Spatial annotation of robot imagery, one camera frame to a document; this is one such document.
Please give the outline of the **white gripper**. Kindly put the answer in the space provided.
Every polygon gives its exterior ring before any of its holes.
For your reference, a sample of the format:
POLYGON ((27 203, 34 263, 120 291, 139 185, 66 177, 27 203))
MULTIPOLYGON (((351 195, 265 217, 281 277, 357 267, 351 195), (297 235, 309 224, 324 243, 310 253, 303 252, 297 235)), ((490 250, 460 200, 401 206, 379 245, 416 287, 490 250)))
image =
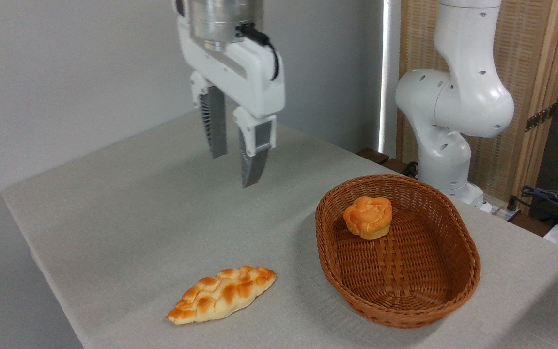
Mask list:
POLYGON ((241 106, 233 115, 243 188, 261 179, 269 150, 277 145, 274 114, 285 106, 281 56, 241 31, 261 31, 263 9, 261 0, 176 2, 180 46, 195 70, 190 77, 193 104, 200 110, 214 159, 227 153, 224 93, 241 106))

